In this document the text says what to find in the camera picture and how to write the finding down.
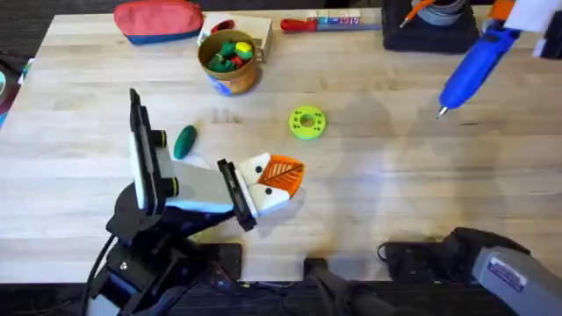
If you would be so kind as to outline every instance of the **red pencil case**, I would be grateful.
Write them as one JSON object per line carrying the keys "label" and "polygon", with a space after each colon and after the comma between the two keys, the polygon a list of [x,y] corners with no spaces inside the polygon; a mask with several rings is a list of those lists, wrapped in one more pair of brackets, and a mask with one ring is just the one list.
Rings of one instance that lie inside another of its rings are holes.
{"label": "red pencil case", "polygon": [[120,4],[115,24],[134,45],[186,39],[199,34],[203,14],[184,0],[141,0]]}

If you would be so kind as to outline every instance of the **green block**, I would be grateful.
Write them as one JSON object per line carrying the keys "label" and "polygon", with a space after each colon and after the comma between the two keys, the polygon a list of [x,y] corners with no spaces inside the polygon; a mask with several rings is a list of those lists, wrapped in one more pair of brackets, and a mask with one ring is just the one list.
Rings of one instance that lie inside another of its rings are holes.
{"label": "green block", "polygon": [[183,159],[193,148],[196,138],[197,130],[195,127],[186,126],[177,136],[176,144],[174,145],[174,157],[176,159]]}

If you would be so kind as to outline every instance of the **green toy piece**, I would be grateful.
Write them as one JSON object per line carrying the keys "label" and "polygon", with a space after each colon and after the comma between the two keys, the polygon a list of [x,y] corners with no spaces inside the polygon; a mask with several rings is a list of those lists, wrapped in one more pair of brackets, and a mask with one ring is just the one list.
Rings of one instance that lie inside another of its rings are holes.
{"label": "green toy piece", "polygon": [[238,55],[238,57],[240,57],[243,61],[249,61],[252,59],[252,57],[254,57],[254,53],[252,53],[252,51],[242,52],[236,50],[235,52]]}
{"label": "green toy piece", "polygon": [[222,43],[220,50],[216,55],[209,61],[207,67],[214,71],[220,73],[231,72],[236,69],[236,65],[234,65],[228,58],[234,56],[234,48],[236,44],[231,41],[227,41]]}
{"label": "green toy piece", "polygon": [[236,44],[231,41],[224,42],[222,43],[222,46],[220,47],[220,50],[217,54],[221,55],[224,59],[229,58],[234,55],[235,47]]}
{"label": "green toy piece", "polygon": [[289,129],[302,140],[318,138],[326,128],[324,113],[313,106],[300,106],[289,116]]}
{"label": "green toy piece", "polygon": [[236,68],[236,65],[234,65],[231,61],[224,60],[221,56],[216,55],[211,59],[211,61],[209,61],[207,67],[214,72],[225,73],[233,71]]}
{"label": "green toy piece", "polygon": [[174,145],[174,157],[178,160],[183,159],[193,148],[196,138],[197,130],[195,127],[186,126],[177,136],[176,144]]}

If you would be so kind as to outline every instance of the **black cable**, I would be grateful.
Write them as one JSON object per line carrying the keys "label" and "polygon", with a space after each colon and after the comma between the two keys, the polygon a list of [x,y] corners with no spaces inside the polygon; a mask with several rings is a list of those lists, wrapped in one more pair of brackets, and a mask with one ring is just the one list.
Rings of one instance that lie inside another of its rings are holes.
{"label": "black cable", "polygon": [[8,52],[8,51],[2,50],[2,49],[0,49],[0,55],[10,56],[12,58],[19,58],[19,59],[23,59],[23,60],[28,60],[28,59],[33,58],[33,56],[28,55],[28,54],[13,53],[13,52]]}
{"label": "black cable", "polygon": [[105,253],[107,253],[107,249],[111,246],[114,239],[115,239],[114,235],[111,235],[109,237],[109,239],[105,242],[104,247],[97,255],[94,265],[91,267],[90,274],[88,275],[88,280],[86,280],[86,285],[84,287],[84,292],[82,293],[82,302],[80,304],[81,316],[85,316],[86,312],[88,311],[88,296],[90,294],[91,283],[94,280],[94,276],[96,275],[97,268],[99,267],[99,263],[101,263],[102,259],[104,259]]}
{"label": "black cable", "polygon": [[380,259],[381,262],[384,262],[384,263],[386,263],[386,258],[383,257],[382,255],[380,255],[380,249],[381,249],[382,247],[386,246],[387,243],[388,243],[388,242],[383,242],[383,243],[381,243],[380,245],[378,245],[378,248],[377,248],[377,255],[378,255],[378,258]]}
{"label": "black cable", "polygon": [[21,71],[15,69],[7,61],[3,61],[2,59],[0,59],[0,66],[4,67],[6,70],[10,71],[16,77],[20,77],[21,74],[22,74]]}

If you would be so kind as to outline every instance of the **glue gun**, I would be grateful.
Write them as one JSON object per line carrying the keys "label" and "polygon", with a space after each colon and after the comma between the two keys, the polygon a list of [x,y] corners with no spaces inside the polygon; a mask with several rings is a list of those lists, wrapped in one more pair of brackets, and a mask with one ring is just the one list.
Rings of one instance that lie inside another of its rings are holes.
{"label": "glue gun", "polygon": [[457,109],[480,88],[501,57],[519,39],[520,31],[492,25],[474,43],[466,57],[449,78],[439,97],[439,119],[450,109]]}

